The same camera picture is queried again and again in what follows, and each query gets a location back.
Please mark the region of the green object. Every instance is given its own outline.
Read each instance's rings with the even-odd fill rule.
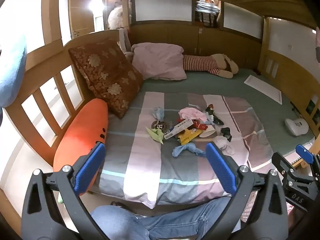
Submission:
[[[297,116],[292,111],[290,100],[284,93],[282,93],[282,105],[280,105],[268,96],[244,84],[249,75],[252,75],[272,85],[264,76],[258,76],[250,69],[239,69],[239,73],[231,79],[221,78],[207,72],[186,71],[186,74],[187,79],[180,81],[147,79],[143,82],[140,91],[243,98],[253,107],[262,122],[273,152],[279,152],[283,156],[295,151],[298,144],[304,145],[314,139],[311,129],[306,134],[297,137],[287,132],[284,120],[286,118],[294,120],[297,119]]]
[[[160,128],[158,128],[158,129],[149,129],[149,128],[146,127],[146,129],[147,129],[148,133],[150,134],[150,136],[151,136],[151,138],[153,140],[163,144],[162,140],[163,140],[163,135],[164,134],[163,134],[163,132],[161,131]]]
[[[60,192],[59,192],[59,195],[58,195],[58,203],[63,204],[63,199],[61,197]]]

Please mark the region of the white paper cup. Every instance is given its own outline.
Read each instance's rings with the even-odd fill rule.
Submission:
[[[204,138],[212,135],[215,132],[215,128],[212,125],[208,125],[208,128],[199,135],[199,137]]]

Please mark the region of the jeans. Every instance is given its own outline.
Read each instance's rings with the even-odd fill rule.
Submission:
[[[111,240],[154,240],[197,236],[200,240],[218,219],[230,198],[213,199],[198,207],[154,217],[136,217],[116,206],[100,206],[92,218]],[[240,229],[240,220],[234,231]]]

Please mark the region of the striped plush toy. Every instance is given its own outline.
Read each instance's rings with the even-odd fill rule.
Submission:
[[[232,78],[239,70],[237,64],[224,54],[214,54],[208,57],[183,55],[183,69],[208,71],[224,78]]]

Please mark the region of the pink pillow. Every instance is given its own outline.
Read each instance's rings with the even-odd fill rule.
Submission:
[[[144,79],[182,80],[187,75],[183,69],[183,48],[166,43],[140,43],[132,46],[132,65]]]

